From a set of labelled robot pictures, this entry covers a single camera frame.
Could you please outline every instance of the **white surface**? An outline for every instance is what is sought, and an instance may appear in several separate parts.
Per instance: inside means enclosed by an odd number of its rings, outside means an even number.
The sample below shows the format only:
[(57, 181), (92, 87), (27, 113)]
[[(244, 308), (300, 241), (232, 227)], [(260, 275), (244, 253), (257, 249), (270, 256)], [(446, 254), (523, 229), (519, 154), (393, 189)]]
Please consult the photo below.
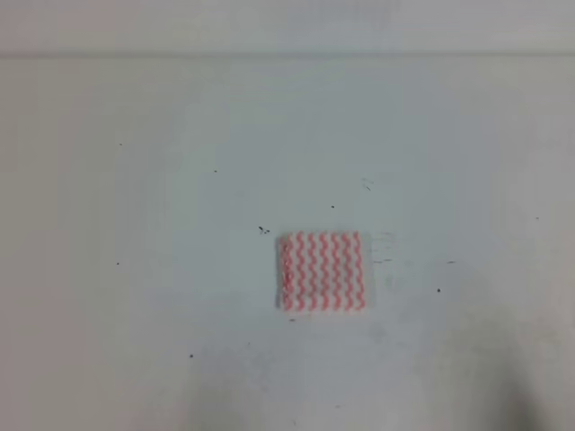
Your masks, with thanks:
[(571, 0), (4, 0), (0, 52), (575, 51)]
[[(573, 82), (550, 57), (1, 61), (2, 429), (571, 429)], [(393, 259), (376, 309), (290, 322), (274, 239), (338, 227)]]

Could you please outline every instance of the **red and white wavy pattern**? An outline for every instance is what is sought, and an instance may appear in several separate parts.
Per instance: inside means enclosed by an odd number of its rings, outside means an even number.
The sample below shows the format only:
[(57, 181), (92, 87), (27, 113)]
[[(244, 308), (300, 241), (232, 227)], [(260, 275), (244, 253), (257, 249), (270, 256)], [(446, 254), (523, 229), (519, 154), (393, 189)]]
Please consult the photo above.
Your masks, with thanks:
[(282, 237), (283, 309), (354, 312), (366, 308), (363, 241), (358, 232), (296, 232)]

